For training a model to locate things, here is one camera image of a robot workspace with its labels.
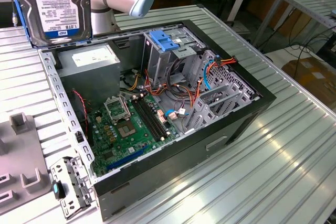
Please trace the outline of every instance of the blue plastic clip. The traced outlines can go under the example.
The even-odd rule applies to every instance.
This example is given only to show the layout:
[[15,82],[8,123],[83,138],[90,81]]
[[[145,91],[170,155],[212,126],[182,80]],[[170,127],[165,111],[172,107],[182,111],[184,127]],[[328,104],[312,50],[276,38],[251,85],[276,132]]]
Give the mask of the blue plastic clip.
[[178,44],[175,44],[170,37],[163,31],[150,31],[149,32],[152,39],[157,43],[161,50],[166,52],[179,48]]

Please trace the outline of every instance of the metal workbench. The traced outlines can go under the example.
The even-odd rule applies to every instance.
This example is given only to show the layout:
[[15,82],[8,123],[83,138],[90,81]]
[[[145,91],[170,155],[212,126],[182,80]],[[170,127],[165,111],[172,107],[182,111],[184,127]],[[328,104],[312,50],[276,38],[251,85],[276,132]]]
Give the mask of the metal workbench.
[[273,18],[273,15],[282,1],[287,2],[289,6],[285,10],[282,17],[279,19],[278,24],[274,27],[275,30],[286,20],[290,12],[296,8],[314,20],[314,25],[308,32],[309,36],[306,38],[306,41],[315,35],[319,24],[324,25],[326,28],[333,28],[333,30],[336,31],[336,18],[331,16],[331,11],[336,9],[336,0],[275,0],[257,31],[257,35],[253,41],[254,46],[256,46],[259,42],[266,27]]
[[[108,223],[323,223],[336,207],[336,115],[250,44],[197,6],[117,16],[122,29],[191,19],[277,99],[233,144]],[[37,52],[21,28],[0,30],[0,120],[32,114],[49,167],[74,155]],[[64,223],[53,193],[0,223]],[[100,223],[94,206],[70,223]]]

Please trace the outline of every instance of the metal shelf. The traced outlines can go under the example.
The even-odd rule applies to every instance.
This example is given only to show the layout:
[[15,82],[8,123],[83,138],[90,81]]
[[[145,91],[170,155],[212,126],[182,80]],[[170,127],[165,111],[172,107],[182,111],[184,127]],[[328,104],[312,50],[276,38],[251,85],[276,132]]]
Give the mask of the metal shelf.
[[[182,19],[191,19],[235,55],[277,99],[236,142],[110,223],[323,223],[336,207],[336,115],[204,8],[153,10],[143,19],[117,16],[122,29]],[[49,167],[74,150],[37,52],[24,38],[21,28],[0,30],[0,120],[16,111],[34,115]],[[65,223],[53,193],[0,221]],[[94,206],[71,221],[100,222]]]
[[262,34],[282,1],[287,2],[290,6],[285,10],[283,16],[275,26],[275,29],[277,29],[277,27],[285,21],[286,17],[290,14],[293,8],[307,14],[317,23],[326,26],[326,28],[336,27],[336,19],[331,16],[331,11],[336,9],[336,0],[275,0],[257,31],[257,35],[253,41],[254,46],[256,46],[259,42]]

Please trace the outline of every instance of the ram slot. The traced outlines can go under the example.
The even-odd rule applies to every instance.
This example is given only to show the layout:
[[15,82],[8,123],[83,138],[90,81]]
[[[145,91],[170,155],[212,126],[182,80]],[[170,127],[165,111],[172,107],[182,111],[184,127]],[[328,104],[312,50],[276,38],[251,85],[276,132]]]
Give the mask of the ram slot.
[[167,137],[164,128],[143,100],[133,101],[132,104],[156,141],[160,141],[162,137]]

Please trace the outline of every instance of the hard drive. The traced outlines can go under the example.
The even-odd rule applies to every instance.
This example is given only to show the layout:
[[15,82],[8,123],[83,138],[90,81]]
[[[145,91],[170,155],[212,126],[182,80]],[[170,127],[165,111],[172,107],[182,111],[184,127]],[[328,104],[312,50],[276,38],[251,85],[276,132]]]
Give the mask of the hard drive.
[[90,0],[14,0],[35,47],[91,38]]

